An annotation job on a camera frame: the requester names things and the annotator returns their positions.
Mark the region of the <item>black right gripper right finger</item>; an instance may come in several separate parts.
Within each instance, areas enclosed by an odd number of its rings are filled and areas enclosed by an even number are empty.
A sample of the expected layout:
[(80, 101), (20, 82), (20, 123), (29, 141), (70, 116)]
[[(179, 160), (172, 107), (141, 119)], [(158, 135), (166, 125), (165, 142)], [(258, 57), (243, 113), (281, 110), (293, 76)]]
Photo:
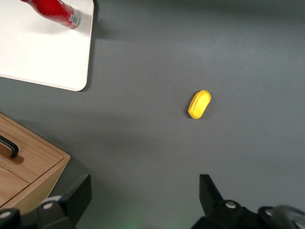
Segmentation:
[(303, 229), (305, 212), (288, 205), (263, 206), (256, 213), (221, 196), (208, 174), (199, 176), (199, 200), (204, 216), (193, 229)]

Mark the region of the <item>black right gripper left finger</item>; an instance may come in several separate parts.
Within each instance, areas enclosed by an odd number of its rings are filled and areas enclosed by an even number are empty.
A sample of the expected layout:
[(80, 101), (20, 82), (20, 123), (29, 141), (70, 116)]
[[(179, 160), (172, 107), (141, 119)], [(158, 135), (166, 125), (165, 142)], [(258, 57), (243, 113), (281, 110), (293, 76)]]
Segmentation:
[(2, 229), (75, 229), (92, 200), (91, 175), (81, 175), (62, 195), (47, 198), (34, 210), (21, 214), (18, 208), (0, 211)]

